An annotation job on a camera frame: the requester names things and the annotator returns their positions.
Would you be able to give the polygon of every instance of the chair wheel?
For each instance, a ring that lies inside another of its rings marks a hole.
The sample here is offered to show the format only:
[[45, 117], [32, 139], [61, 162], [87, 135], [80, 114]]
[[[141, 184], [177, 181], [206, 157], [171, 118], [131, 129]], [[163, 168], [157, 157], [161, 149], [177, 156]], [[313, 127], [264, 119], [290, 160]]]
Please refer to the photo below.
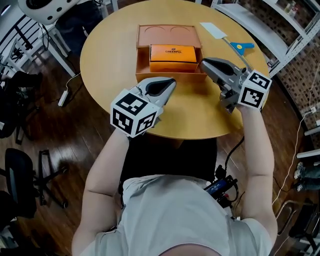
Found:
[[67, 208], [68, 205], [69, 205], [68, 201], [62, 202], [62, 208], [63, 208], [63, 209]]
[[67, 171], [69, 171], [69, 168], [67, 166], [63, 166], [61, 168], [61, 171], [62, 171], [63, 174], [65, 174]]

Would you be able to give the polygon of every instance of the black chair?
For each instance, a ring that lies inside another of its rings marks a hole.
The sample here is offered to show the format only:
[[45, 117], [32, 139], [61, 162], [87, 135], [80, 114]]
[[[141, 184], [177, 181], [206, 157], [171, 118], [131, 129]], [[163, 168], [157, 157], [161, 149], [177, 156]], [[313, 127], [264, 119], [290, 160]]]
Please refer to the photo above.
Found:
[[24, 135], [33, 140], [27, 131], [27, 118], [34, 111], [40, 110], [40, 107], [35, 105], [35, 94], [42, 79], [41, 73], [27, 74], [18, 71], [5, 82], [3, 88], [0, 87], [0, 122], [3, 123], [0, 139], [11, 136], [16, 130], [15, 142], [21, 145], [22, 140], [19, 139], [21, 128]]
[[[14, 203], [10, 203], [12, 213], [10, 213], [9, 219], [12, 217], [25, 217], [33, 218], [37, 210], [36, 199], [39, 197], [40, 205], [46, 205], [47, 202], [44, 198], [44, 191], [55, 201], [61, 208], [68, 207], [68, 202], [60, 202], [51, 190], [47, 187], [47, 183], [57, 175], [63, 174], [68, 171], [68, 168], [63, 167], [59, 171], [43, 177], [43, 165], [42, 156], [48, 157], [49, 169], [52, 170], [51, 159], [48, 150], [39, 151], [38, 159], [38, 177], [35, 176], [33, 170], [33, 163], [30, 157], [14, 148], [8, 148], [5, 152], [5, 170], [0, 169], [0, 174], [6, 177], [7, 189]], [[0, 202], [2, 204], [3, 192], [0, 194]]]

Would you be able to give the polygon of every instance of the white t-shirt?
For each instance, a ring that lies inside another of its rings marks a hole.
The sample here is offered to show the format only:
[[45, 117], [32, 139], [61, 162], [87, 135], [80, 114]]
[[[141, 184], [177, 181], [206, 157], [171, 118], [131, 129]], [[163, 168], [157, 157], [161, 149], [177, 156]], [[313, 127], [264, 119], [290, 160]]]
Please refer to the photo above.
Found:
[[204, 180], [176, 175], [126, 180], [117, 229], [99, 233], [81, 256], [159, 256], [185, 244], [222, 256], [268, 256], [267, 230], [252, 218], [231, 219], [204, 186]]

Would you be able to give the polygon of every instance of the cardboard box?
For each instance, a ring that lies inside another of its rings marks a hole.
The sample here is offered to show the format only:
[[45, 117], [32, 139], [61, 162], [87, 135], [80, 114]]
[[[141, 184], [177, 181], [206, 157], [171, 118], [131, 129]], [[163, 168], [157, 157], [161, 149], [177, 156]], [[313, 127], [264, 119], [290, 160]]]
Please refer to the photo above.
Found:
[[179, 45], [193, 46], [196, 62], [203, 59], [202, 45], [196, 28], [188, 25], [139, 25], [137, 31], [136, 49], [136, 71], [135, 76], [138, 82], [146, 78], [169, 77], [177, 82], [198, 83], [206, 79], [200, 65], [194, 72], [151, 72], [150, 70], [150, 45]]
[[151, 44], [150, 72], [189, 72], [198, 66], [194, 46]]

